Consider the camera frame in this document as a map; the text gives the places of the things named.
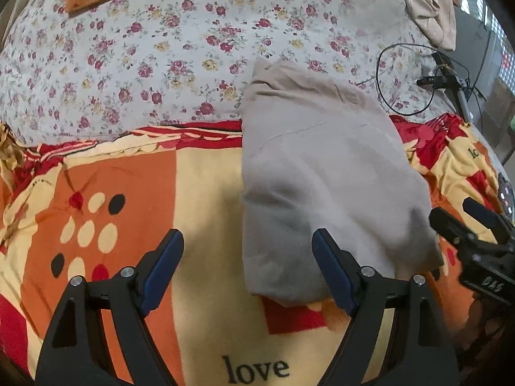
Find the floral white quilt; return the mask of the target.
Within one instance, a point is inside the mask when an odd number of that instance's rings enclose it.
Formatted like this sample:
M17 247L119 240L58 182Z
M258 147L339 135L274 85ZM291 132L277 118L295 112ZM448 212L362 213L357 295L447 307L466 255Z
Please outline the floral white quilt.
M450 109L404 0L29 0L1 34L1 121L28 145L237 119L258 59L289 61L417 121Z

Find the beige trousers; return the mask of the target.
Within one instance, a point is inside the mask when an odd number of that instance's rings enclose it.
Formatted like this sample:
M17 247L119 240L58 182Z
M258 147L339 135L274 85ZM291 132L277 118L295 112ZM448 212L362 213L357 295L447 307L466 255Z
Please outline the beige trousers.
M326 300L311 247L320 228L386 277L441 266L429 187L375 98L259 59L241 113L244 279L253 295L287 307Z

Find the window with grille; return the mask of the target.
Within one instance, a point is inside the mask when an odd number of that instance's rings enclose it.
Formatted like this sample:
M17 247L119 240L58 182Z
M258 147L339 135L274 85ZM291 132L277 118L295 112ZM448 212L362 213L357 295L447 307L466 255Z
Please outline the window with grille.
M514 92L514 49L508 36L486 0L460 0L460 9L477 19L502 52L499 77Z

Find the black tripod stand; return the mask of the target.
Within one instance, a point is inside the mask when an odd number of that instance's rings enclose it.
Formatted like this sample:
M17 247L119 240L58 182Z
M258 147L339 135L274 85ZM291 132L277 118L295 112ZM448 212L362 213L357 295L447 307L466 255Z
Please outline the black tripod stand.
M435 70L432 75L419 78L417 85L430 88L433 92L442 90L450 94L451 103L465 122L472 123L477 119L483 123L482 107L470 78L461 78L456 72L455 63L443 52L433 51L431 56L435 61Z

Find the beige cloth at corner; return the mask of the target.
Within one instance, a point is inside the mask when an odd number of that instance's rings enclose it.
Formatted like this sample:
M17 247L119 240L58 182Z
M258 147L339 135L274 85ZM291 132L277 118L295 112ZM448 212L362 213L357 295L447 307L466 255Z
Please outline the beige cloth at corner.
M405 0L407 13L429 42L456 50L456 15L453 0Z

